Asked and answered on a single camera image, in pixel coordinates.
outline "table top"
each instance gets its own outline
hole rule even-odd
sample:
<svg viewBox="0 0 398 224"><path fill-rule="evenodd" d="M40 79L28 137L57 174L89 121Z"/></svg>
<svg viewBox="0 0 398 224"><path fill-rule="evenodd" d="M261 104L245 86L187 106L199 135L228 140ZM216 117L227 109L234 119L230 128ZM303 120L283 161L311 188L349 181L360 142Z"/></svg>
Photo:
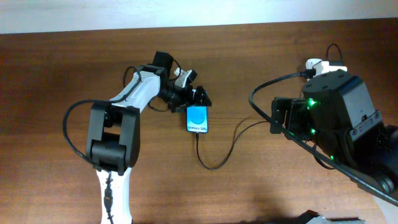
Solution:
<svg viewBox="0 0 398 224"><path fill-rule="evenodd" d="M234 133L262 120L248 103L250 92L303 70L308 58L325 58L332 42L349 72L366 82L384 122L398 124L397 36L397 19L0 35L0 220L100 222L95 170L67 146L61 120L76 101L117 95L124 69L150 63L156 50L197 71L194 85L208 90L213 106L200 153L215 166ZM270 112L274 97L298 97L303 84L299 78L275 84L255 101ZM90 105L81 106L68 121L81 150L89 113ZM270 134L268 124L247 130L227 164L211 172L198 162L184 114L148 108L129 192L135 223L270 221L306 210L385 222L371 195L283 135Z"/></svg>

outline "green light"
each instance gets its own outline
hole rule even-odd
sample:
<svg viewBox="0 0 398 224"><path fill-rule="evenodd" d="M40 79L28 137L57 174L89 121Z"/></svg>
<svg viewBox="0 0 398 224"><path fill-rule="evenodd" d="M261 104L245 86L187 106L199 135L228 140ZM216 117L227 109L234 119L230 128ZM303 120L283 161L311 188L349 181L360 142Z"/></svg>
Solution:
<svg viewBox="0 0 398 224"><path fill-rule="evenodd" d="M315 103L317 103L317 102L314 101L312 98L310 98L310 99L308 100L308 104L309 104L310 106L313 106Z"/></svg>

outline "wooden surface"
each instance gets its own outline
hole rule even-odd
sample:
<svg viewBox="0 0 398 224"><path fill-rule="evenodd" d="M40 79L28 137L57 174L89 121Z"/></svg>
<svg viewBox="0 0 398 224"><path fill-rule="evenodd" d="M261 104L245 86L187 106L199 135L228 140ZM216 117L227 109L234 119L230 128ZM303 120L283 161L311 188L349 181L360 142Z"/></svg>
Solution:
<svg viewBox="0 0 398 224"><path fill-rule="evenodd" d="M366 82L385 123L397 124L397 36L396 19L0 35L0 220L100 222L97 176L67 146L61 120L78 100L118 94L124 69L151 62L156 50L195 69L194 85L210 94L210 131L200 138L210 166L224 158L240 121L247 118L238 131L261 120L248 103L251 90L303 69L308 58L324 58L332 42L349 71ZM278 83L255 101L270 112L275 96L296 97L302 85L300 79ZM89 108L77 108L69 120L70 137L82 150ZM248 130L216 172L202 168L194 143L182 114L144 110L130 181L134 222L239 223L311 209L384 223L369 194L271 135L268 124Z"/></svg>

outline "smartphone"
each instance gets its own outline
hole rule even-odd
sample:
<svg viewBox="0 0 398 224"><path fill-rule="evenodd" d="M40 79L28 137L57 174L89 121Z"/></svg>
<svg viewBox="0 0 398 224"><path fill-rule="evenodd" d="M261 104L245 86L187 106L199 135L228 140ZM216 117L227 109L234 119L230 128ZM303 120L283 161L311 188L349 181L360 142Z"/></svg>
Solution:
<svg viewBox="0 0 398 224"><path fill-rule="evenodd" d="M187 131L207 133L207 106L190 106L187 108Z"/></svg>

